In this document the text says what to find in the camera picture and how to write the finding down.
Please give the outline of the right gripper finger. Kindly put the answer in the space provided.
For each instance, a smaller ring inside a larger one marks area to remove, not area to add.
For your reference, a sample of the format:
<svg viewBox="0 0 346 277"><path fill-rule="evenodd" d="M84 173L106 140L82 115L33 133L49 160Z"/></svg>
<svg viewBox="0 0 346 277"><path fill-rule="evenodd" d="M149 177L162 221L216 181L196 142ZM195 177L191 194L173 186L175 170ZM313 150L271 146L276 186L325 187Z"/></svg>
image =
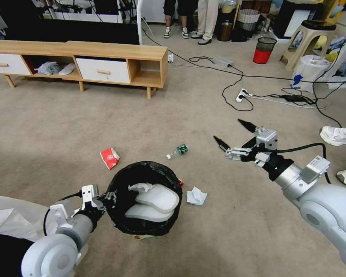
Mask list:
<svg viewBox="0 0 346 277"><path fill-rule="evenodd" d="M253 139L245 143L242 147L231 148L227 143L213 136L215 141L218 144L218 147L225 152L225 157L230 160L252 160L253 157L250 155L250 152L253 148Z"/></svg>
<svg viewBox="0 0 346 277"><path fill-rule="evenodd" d="M246 130L251 132L253 136L258 136L266 130L264 127L258 127L251 122L248 122L239 118L238 118L238 121Z"/></svg>

